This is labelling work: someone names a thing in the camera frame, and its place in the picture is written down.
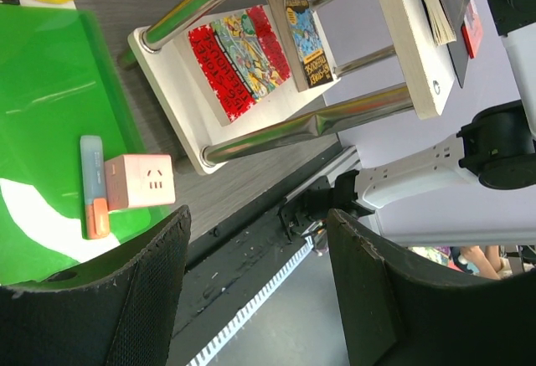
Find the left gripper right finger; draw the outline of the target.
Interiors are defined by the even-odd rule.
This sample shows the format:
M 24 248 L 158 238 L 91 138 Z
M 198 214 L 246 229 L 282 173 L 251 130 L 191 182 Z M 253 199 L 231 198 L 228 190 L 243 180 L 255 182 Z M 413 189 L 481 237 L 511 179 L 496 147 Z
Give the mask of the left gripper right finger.
M 352 365 L 532 365 L 535 274 L 452 270 L 333 209 L 327 239 Z

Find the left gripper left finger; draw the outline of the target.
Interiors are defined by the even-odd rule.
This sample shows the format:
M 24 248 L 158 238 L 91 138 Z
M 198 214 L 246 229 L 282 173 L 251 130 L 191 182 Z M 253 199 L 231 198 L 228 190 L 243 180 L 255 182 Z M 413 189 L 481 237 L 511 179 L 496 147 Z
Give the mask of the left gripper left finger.
M 190 230 L 183 205 L 92 260 L 2 287 L 1 363 L 164 365 Z

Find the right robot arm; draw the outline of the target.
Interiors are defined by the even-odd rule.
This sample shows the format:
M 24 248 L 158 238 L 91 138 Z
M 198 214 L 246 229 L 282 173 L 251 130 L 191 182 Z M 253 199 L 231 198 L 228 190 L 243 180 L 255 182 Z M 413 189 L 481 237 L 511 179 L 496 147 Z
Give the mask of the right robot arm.
M 340 121 L 367 123 L 409 109 L 438 114 L 434 99 L 450 91 L 436 82 L 439 65 L 422 54 L 416 27 L 424 27 L 420 0 L 379 0 L 405 82 L 342 103 Z M 520 100 L 479 112 L 458 133 L 400 160 L 339 175 L 330 190 L 329 207 L 371 214 L 386 204 L 458 183 L 514 190 L 535 183 L 535 83 L 528 77 L 528 43 L 506 46 Z

